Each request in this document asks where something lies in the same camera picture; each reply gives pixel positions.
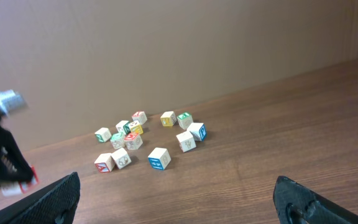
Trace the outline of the blue-sided bee block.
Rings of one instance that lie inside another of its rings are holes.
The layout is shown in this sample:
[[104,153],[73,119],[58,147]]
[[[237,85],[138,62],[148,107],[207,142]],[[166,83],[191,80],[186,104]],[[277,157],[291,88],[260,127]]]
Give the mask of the blue-sided bee block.
[[148,156],[152,168],[165,170],[171,161],[171,157],[166,148],[156,147]]

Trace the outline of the red-edged block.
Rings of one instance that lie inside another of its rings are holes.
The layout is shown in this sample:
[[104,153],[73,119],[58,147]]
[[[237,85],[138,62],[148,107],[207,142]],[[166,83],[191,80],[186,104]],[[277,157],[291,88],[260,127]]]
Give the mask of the red-edged block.
[[39,179],[35,171],[35,167],[31,166],[34,173],[33,178],[29,182],[8,182],[1,185],[1,192],[5,197],[26,194],[39,184]]

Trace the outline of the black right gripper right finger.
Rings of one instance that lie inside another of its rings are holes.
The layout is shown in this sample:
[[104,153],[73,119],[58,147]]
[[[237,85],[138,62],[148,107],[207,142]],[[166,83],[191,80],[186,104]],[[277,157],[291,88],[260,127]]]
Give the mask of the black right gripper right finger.
[[273,202],[281,224],[358,224],[358,215],[280,175]]

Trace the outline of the red-top block at back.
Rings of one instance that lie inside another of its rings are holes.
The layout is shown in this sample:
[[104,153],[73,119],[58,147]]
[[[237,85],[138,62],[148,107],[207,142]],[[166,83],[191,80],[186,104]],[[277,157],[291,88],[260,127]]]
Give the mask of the red-top block at back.
[[147,121],[147,116],[144,111],[136,111],[132,115],[133,121],[138,121],[140,124],[144,124]]

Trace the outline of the blue P block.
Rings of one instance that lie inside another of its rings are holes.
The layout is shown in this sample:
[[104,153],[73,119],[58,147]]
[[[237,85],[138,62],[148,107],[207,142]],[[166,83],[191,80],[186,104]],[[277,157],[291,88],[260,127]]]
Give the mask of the blue P block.
[[186,130],[193,135],[195,141],[204,141],[207,135],[204,123],[191,123]]

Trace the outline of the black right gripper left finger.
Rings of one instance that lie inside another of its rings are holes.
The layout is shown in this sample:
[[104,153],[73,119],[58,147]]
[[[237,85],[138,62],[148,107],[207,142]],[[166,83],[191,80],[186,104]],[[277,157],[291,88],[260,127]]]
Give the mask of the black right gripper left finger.
[[0,210],[0,224],[72,224],[80,200],[77,172]]

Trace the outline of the green-top block right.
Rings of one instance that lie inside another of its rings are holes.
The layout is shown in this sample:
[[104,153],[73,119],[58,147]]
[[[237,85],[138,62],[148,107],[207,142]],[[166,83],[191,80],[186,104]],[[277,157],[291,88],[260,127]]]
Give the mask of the green-top block right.
[[180,127],[186,130],[191,123],[193,123],[192,115],[189,112],[184,112],[177,116]]

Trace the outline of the green Y block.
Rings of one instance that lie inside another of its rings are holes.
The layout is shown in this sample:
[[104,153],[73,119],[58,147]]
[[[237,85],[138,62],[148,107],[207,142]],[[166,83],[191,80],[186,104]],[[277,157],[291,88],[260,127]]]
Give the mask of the green Y block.
[[125,139],[126,135],[122,132],[118,132],[111,136],[110,142],[115,150],[123,148],[125,146]]

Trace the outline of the yellow block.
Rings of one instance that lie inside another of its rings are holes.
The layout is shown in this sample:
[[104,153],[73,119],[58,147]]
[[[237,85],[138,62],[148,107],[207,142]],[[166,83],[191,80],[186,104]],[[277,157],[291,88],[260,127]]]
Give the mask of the yellow block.
[[173,111],[166,111],[161,115],[160,120],[163,126],[172,127],[176,123],[177,117]]

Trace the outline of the red A block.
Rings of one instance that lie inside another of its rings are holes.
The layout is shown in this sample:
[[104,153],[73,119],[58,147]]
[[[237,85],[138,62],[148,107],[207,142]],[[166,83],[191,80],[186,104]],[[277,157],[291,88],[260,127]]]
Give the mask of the red A block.
[[111,172],[115,166],[111,153],[100,154],[94,164],[100,173]]

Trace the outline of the red M block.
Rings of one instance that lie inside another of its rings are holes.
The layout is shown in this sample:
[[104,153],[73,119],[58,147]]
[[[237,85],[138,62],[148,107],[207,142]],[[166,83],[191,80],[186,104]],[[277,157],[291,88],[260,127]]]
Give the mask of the red M block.
[[140,134],[129,133],[124,138],[124,143],[129,150],[138,150],[141,147],[143,141]]

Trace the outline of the white block green side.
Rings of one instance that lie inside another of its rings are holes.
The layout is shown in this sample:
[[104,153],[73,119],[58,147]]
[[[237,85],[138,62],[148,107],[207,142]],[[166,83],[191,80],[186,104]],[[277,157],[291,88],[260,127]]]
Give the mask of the white block green side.
[[124,133],[125,135],[129,134],[131,132],[131,129],[129,128],[129,121],[128,120],[122,120],[117,123],[116,129],[119,133]]

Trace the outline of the yellow-sided picture block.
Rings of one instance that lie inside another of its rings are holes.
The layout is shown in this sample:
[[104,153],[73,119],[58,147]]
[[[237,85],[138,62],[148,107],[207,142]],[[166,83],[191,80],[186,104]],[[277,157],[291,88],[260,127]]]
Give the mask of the yellow-sided picture block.
[[128,124],[128,127],[131,131],[131,133],[137,133],[137,134],[143,134],[144,131],[142,129],[142,126],[138,120],[135,120]]

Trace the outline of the green-letter block far left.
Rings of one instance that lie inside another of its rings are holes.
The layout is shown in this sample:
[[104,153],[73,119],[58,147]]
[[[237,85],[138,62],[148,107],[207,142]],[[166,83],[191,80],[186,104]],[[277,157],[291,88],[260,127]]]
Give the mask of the green-letter block far left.
[[110,140],[112,136],[108,128],[100,128],[94,134],[99,142],[106,142]]

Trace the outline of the red-sided ice cream block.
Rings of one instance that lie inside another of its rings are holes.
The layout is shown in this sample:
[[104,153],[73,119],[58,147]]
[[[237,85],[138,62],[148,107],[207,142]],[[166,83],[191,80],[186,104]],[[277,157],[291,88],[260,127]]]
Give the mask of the red-sided ice cream block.
[[188,152],[196,148],[195,139],[189,131],[177,134],[176,137],[183,152]]

